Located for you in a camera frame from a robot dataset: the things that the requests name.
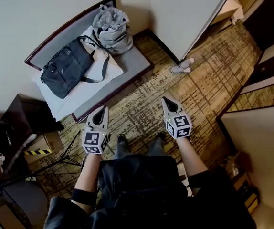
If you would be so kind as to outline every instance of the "white towel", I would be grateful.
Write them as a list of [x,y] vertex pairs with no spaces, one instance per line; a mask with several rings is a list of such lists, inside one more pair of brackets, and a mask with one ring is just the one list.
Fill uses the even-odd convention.
[[[92,36],[92,31],[93,28],[92,26],[90,26],[86,31],[83,32],[82,35],[87,35],[94,39]],[[88,43],[83,43],[83,46],[89,53],[94,50],[93,47]],[[101,80],[102,67],[103,62],[106,59],[106,52],[104,52],[101,48],[96,47],[93,57],[94,63],[87,72],[86,77],[95,80]],[[112,79],[123,74],[123,70],[118,66],[112,56],[110,56],[106,76],[103,81],[98,83],[79,82],[79,84],[64,99],[61,99],[55,96],[45,83],[42,83],[40,79],[42,72],[43,70],[40,72],[40,74],[35,76],[33,80],[40,88],[40,91],[51,110],[52,116],[55,117],[56,121],[59,121],[64,117],[70,115],[84,102],[86,102],[93,95],[95,95],[102,87],[108,84]]]

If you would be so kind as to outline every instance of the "forearm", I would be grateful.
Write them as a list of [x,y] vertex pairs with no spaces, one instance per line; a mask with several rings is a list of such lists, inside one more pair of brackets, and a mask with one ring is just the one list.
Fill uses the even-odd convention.
[[[98,181],[98,171],[100,167],[101,155],[89,154],[82,172],[74,186],[75,189],[79,189],[86,192],[95,193],[97,190],[97,181]],[[76,201],[73,203],[80,206],[83,210],[85,210],[88,214],[93,212],[93,206],[82,204]]]
[[189,140],[185,137],[176,139],[187,176],[192,176],[208,170]]

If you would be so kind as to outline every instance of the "yellow and black tape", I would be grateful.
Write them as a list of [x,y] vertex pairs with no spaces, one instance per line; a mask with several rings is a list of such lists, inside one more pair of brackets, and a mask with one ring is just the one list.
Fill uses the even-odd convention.
[[51,150],[50,149],[45,149],[45,150],[33,150],[33,151],[24,151],[25,155],[45,155],[45,154],[50,154]]

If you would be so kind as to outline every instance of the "black duffel bag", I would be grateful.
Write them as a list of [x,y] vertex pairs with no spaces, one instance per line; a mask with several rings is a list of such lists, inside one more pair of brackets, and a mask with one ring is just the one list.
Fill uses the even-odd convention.
[[102,68],[102,80],[96,81],[84,77],[84,74],[94,62],[93,54],[95,53],[94,50],[89,54],[81,44],[80,39],[85,38],[88,38],[93,42],[89,44],[94,48],[95,45],[101,48],[101,46],[90,37],[80,36],[59,50],[44,67],[41,75],[42,82],[61,99],[64,99],[81,80],[89,83],[97,83],[105,78],[109,54],[107,55]]

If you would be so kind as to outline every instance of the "bag strap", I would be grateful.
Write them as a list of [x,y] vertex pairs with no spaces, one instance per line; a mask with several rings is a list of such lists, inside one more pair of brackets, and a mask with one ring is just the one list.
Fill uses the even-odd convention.
[[84,82],[98,83],[98,82],[101,82],[101,81],[103,81],[105,79],[106,71],[107,71],[107,66],[108,66],[108,61],[109,61],[109,53],[108,53],[108,51],[103,46],[101,46],[100,44],[96,43],[89,36],[79,36],[79,37],[77,37],[77,39],[82,39],[82,40],[84,40],[85,38],[87,38],[87,39],[89,39],[89,40],[91,40],[93,42],[93,43],[91,43],[91,42],[87,42],[87,43],[89,43],[92,46],[94,46],[94,48],[97,45],[99,48],[103,49],[103,51],[107,52],[107,58],[104,60],[103,67],[102,67],[102,80],[98,81],[98,80],[90,79],[90,78],[87,78],[87,77],[82,77],[81,78],[81,81],[84,81]]

